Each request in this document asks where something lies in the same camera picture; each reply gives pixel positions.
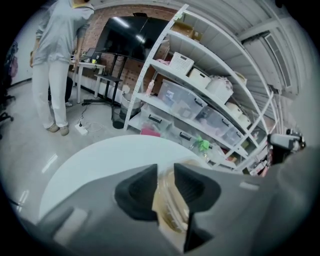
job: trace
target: brick wall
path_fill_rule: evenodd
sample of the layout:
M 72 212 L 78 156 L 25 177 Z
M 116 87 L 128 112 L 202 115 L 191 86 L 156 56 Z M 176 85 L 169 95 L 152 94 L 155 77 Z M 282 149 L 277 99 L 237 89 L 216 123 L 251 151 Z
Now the brick wall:
M 90 22 L 90 27 L 86 31 L 82 50 L 87 51 L 91 47 L 96 47 L 100 34 L 104 29 L 109 18 L 120 17 L 120 16 L 132 16 L 133 13 L 146 13 L 148 17 L 169 21 L 172 19 L 172 17 L 176 12 L 177 11 L 173 9 L 160 7 L 160 6 L 152 6 L 152 5 L 120 5 L 120 6 L 98 9 L 96 10 Z M 160 47 L 156 55 L 157 59 L 160 59 L 163 56 L 167 47 L 168 45 L 167 46 L 163 45 L 162 47 Z M 118 57 L 119 61 L 116 62 L 116 65 L 114 67 L 113 76 L 117 76 L 122 63 L 121 62 L 122 58 L 123 57 L 121 56 Z M 102 54 L 101 63 L 103 65 L 106 65 L 107 70 L 109 70 L 109 68 L 111 67 L 112 61 L 113 61 L 112 54 L 106 54 L 106 53 Z M 144 64 L 142 62 L 128 59 L 121 75 L 121 79 L 123 80 L 123 82 L 119 83 L 119 87 L 121 88 L 122 85 L 125 84 L 125 85 L 128 85 L 133 90 L 143 65 Z M 151 81 L 151 78 L 154 75 L 154 72 L 155 70 L 152 67 L 148 69 L 148 72 L 143 81 L 145 88 L 148 86 L 149 82 Z M 155 81 L 155 86 L 154 86 L 155 92 L 159 90 L 161 81 L 162 81 L 162 76 L 158 75 Z

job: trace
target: shoe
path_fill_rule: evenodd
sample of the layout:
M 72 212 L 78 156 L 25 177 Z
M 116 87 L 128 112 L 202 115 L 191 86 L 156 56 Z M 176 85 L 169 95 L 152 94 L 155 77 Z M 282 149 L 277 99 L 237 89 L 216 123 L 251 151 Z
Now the shoe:
M 69 133 L 69 127 L 68 126 L 60 127 L 60 133 L 62 136 L 66 136 Z
M 54 123 L 53 125 L 51 125 L 48 129 L 49 132 L 51 133 L 55 133 L 59 130 L 59 127 Z

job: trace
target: power strip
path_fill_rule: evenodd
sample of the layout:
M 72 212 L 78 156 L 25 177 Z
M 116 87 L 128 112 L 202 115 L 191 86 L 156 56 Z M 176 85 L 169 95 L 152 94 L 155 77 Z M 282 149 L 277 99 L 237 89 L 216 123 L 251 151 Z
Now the power strip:
M 83 126 L 80 126 L 79 123 L 76 124 L 74 127 L 77 129 L 77 131 L 78 131 L 81 135 L 86 135 L 86 134 L 88 133 L 88 130 L 87 130 L 86 128 L 84 128 Z

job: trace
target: round table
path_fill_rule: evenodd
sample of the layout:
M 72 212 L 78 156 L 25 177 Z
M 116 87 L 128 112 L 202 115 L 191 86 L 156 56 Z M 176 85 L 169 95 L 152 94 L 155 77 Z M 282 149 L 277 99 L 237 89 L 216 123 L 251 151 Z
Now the round table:
M 53 175 L 40 202 L 39 220 L 88 182 L 151 164 L 158 164 L 160 171 L 184 159 L 209 167 L 189 149 L 160 137 L 125 135 L 94 143 L 70 157 Z

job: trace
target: gray hoodie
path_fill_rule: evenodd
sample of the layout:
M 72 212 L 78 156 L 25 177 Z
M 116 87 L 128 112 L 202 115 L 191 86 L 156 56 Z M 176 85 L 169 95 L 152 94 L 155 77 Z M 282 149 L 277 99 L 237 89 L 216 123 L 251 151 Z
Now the gray hoodie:
M 73 8 L 73 0 L 57 0 L 47 10 L 36 32 L 40 41 L 33 65 L 48 61 L 69 62 L 76 36 L 85 36 L 94 13 L 90 3 Z

